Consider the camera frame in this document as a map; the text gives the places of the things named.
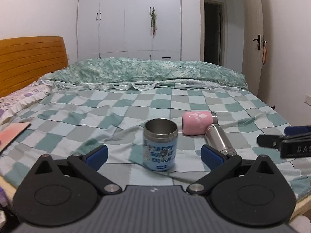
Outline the purple floral pillow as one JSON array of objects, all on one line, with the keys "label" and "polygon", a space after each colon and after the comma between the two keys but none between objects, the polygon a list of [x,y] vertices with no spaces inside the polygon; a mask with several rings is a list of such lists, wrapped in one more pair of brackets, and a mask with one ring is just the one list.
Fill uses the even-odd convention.
[{"label": "purple floral pillow", "polygon": [[19,111],[41,101],[51,89],[44,84],[30,84],[5,97],[1,97],[1,125],[8,122]]}]

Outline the hanging green ornament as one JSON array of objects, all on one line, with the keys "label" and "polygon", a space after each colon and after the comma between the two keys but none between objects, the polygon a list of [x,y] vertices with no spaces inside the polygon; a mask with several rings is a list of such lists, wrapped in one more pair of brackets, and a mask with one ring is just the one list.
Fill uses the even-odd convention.
[{"label": "hanging green ornament", "polygon": [[155,8],[153,7],[151,10],[151,33],[152,36],[155,36],[156,34],[156,30],[157,30],[157,26],[156,26],[156,13],[155,13]]}]

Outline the pink steel tumbler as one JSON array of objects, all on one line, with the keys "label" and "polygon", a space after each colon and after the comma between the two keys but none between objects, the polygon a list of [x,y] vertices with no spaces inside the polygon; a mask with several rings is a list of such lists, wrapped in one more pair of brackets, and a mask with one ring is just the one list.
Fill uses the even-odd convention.
[{"label": "pink steel tumbler", "polygon": [[211,124],[218,124],[217,114],[211,111],[188,111],[182,115],[182,133],[204,135]]}]

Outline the wooden headboard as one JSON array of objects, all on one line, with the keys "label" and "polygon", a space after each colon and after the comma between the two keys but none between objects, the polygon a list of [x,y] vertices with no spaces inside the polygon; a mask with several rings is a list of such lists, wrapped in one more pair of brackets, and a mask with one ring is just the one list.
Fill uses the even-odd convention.
[{"label": "wooden headboard", "polygon": [[1,97],[41,76],[69,65],[61,36],[30,36],[1,40]]}]

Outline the beige room door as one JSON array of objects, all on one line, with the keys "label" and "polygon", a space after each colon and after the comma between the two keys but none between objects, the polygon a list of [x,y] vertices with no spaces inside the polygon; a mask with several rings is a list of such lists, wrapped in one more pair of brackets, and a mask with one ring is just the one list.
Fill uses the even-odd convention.
[{"label": "beige room door", "polygon": [[263,66],[264,19],[261,0],[243,0],[245,9],[242,73],[248,90],[258,95]]}]

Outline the orange hanging door tag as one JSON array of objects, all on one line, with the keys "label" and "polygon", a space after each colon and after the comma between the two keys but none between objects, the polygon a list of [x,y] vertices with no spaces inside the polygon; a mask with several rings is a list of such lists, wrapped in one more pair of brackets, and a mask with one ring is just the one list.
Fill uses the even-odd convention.
[{"label": "orange hanging door tag", "polygon": [[263,62],[262,65],[266,64],[267,61],[267,46],[266,46],[267,42],[265,40],[263,40]]}]

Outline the blue printed steel cup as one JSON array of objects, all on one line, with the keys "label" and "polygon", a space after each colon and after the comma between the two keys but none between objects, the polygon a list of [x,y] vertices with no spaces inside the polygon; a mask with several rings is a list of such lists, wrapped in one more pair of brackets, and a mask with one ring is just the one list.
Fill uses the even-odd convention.
[{"label": "blue printed steel cup", "polygon": [[145,123],[143,164],[152,171],[166,171],[175,164],[178,126],[171,120],[156,118]]}]

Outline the white wardrobe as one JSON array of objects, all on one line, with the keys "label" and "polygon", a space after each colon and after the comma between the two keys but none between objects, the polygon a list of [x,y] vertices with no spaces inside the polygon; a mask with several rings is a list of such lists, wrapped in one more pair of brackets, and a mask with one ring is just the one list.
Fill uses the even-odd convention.
[{"label": "white wardrobe", "polygon": [[77,46],[80,61],[108,57],[180,61],[181,0],[78,0]]}]

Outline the silver steel thermos bottle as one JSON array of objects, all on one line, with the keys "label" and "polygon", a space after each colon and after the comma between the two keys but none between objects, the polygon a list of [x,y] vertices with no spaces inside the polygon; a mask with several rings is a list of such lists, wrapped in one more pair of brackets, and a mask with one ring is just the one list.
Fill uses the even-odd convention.
[{"label": "silver steel thermos bottle", "polygon": [[208,126],[206,130],[206,140],[208,145],[224,155],[234,156],[237,154],[226,133],[219,124],[211,124]]}]

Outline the pink book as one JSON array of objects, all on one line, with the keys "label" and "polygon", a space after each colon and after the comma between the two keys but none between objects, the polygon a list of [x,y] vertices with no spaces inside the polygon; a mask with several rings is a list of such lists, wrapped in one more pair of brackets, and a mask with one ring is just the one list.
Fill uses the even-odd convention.
[{"label": "pink book", "polygon": [[12,123],[9,124],[3,131],[0,133],[1,153],[8,147],[13,140],[19,136],[24,130],[30,127],[31,123]]}]

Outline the green floral quilt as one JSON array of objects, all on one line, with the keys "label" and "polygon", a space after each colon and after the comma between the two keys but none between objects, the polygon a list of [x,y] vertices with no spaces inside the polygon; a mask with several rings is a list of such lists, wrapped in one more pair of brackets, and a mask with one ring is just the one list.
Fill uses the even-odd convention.
[{"label": "green floral quilt", "polygon": [[57,88],[149,90],[162,86],[247,90],[245,76],[201,61],[136,58],[86,59],[43,75],[39,82]]}]

